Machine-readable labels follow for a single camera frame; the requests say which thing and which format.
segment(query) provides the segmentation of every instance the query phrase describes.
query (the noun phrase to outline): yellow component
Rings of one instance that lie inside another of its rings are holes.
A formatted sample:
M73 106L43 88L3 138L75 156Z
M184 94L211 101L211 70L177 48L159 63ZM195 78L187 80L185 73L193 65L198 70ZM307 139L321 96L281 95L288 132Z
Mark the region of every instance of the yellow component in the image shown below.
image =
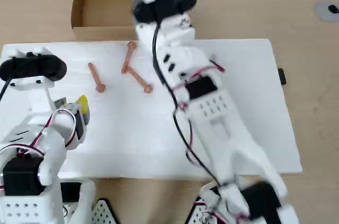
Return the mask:
M89 106L88 106L88 99L85 95L81 95L80 98L76 102L81 102L81 112L83 114L87 114L89 111Z

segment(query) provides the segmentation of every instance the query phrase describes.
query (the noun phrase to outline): black cable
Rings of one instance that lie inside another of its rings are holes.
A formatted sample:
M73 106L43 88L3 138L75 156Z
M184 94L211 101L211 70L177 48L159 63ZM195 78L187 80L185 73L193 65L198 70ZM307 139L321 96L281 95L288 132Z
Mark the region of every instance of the black cable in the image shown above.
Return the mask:
M29 61L25 62L21 67L19 67L18 69L15 70L14 74L15 74L17 71L19 71L19 70L21 70L22 68L24 68L26 65L32 63L33 61L34 61L34 60L29 60ZM1 90L1 92L0 92L0 101L1 101L2 97L4 96L6 90L7 90L8 86L9 86L9 84L10 84L10 82L11 82L11 80L13 79L14 76L15 76L15 75L11 75L11 76L9 77L9 79L6 81L5 85L2 87L2 90Z
M4 94L5 94L5 92L6 92L7 88L8 88L8 86L10 85L11 80L12 80L12 78L10 77L10 78L6 81L5 85L2 87L2 90L1 90L1 92L0 92L0 101L1 101L2 97L4 96Z
M211 170L200 160L200 158L195 154L195 152L193 151L193 149L189 146L189 144L187 143L184 134L182 133L182 130L180 129L180 126L178 124L177 118L176 118L176 112L178 110L178 102L177 99L174 95L173 90L171 89L170 85L168 84L168 82L166 81L162 71L160 70L160 66L159 66L159 62L157 59L157 51L156 51L156 46L157 46L157 37L158 37L158 33L159 33L159 29L160 29L160 25L161 25L161 20L157 22L157 25L155 27L155 31L154 31L154 35L153 35L153 43L152 43L152 51L153 51L153 66L155 67L155 70L157 71L157 73L159 74L160 80L163 81L163 83L165 84L167 90L169 91L173 102L174 102L174 106L175 106L175 110L172 114L173 117L173 121L175 123L175 127L182 139L182 141L184 142L186 148L190 151L190 153L193 155L193 157L197 160L197 162L199 163L199 165L216 181L217 186L220 187L220 182L218 181L218 179L216 178L216 176L211 172Z
M68 215L68 210L67 208L63 205L63 209L65 210L66 214L64 215L64 217L66 217Z

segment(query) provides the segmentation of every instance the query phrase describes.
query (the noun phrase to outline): styrofoam sheet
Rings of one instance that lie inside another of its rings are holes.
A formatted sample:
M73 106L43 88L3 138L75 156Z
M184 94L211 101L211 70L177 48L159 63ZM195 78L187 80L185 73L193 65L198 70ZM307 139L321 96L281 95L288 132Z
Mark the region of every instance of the styrofoam sheet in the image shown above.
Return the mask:
M151 94L129 74L121 74L128 42L55 42L8 44L1 61L17 48L28 52L48 48L67 64L67 74L50 89L56 100L66 96L75 101L85 94L91 120L85 143L67 153L61 177L201 178L203 170L184 156L182 143L172 121L173 103L160 84L151 55L138 48L132 67L154 86ZM271 43L266 39L197 40L207 55L215 55L225 67L224 81L254 139L281 173L301 172L293 129L279 81ZM87 63L97 68L104 93L95 91ZM24 92L8 89L0 102L0 138L26 115ZM187 122L179 123L188 136ZM197 137L194 149L208 162ZM239 174L257 174L251 164L237 162Z

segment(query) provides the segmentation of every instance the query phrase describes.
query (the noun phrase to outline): wooden table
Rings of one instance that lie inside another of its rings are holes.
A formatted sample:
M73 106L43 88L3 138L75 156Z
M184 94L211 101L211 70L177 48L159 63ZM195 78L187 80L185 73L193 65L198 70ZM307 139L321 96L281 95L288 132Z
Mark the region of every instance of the wooden table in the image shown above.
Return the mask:
M339 23L318 0L198 0L197 38L268 38L279 67L304 172L284 175L302 223L338 223ZM0 45L75 40L72 0L0 0ZM183 223L203 182L97 180L123 223Z

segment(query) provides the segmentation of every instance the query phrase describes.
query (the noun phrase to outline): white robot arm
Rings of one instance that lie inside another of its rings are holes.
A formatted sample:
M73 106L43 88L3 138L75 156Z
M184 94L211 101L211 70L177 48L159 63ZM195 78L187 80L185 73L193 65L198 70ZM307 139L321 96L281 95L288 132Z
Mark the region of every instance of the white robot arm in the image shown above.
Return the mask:
M139 0L133 13L137 36L153 53L159 79L210 156L210 168L204 168L216 180L219 195L209 184L201 196L210 204L218 201L214 211L227 223L299 223L293 207L283 204L288 191L281 176L253 140L223 86L223 69L193 45L195 30L186 11L196 1ZM264 181L245 187L236 184L236 157L255 164Z
M45 48L27 54L16 51L0 66L1 79L25 91L31 104L28 116L0 142L4 223L92 223L94 183L58 178L66 151L84 142L90 118L84 96L70 104L51 100L48 88L66 71L66 64ZM73 210L64 217L65 204Z

